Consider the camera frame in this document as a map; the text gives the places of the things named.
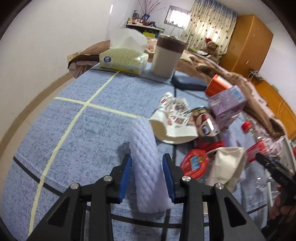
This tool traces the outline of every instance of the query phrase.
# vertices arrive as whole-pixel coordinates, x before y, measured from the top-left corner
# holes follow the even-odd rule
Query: yellow tissue package
[[[146,68],[148,54],[126,48],[110,48],[100,54],[100,67],[140,75]]]

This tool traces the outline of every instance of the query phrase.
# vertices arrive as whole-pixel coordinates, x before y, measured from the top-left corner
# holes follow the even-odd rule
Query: orange box
[[[211,97],[231,87],[232,87],[232,84],[230,84],[227,80],[225,80],[224,78],[222,78],[220,75],[217,74],[212,78],[210,84],[205,90],[205,93],[209,97]]]

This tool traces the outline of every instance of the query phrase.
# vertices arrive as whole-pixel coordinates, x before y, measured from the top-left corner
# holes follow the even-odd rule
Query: patterned curtain
[[[226,54],[238,14],[215,0],[195,0],[191,19],[181,39],[188,47],[201,50],[206,47],[206,38],[218,45],[219,56]]]

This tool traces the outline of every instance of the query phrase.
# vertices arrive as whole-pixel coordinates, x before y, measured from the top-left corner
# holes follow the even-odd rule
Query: red plastic lid
[[[249,121],[246,121],[245,123],[242,124],[242,130],[243,132],[246,132],[247,130],[249,130],[250,128],[252,128],[252,124]]]
[[[204,150],[193,149],[184,157],[180,167],[185,175],[197,179],[201,177],[209,164],[209,157]]]

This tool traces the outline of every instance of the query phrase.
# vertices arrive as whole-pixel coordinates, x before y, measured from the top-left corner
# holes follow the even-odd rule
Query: silver bolt
[[[105,182],[111,182],[112,181],[112,177],[111,176],[104,176],[104,181]]]
[[[77,188],[79,188],[79,184],[78,183],[72,183],[70,188],[71,189],[77,189]]]
[[[189,182],[191,180],[190,176],[182,176],[182,180],[185,182]]]
[[[216,183],[216,188],[222,190],[224,188],[224,185],[222,183]]]

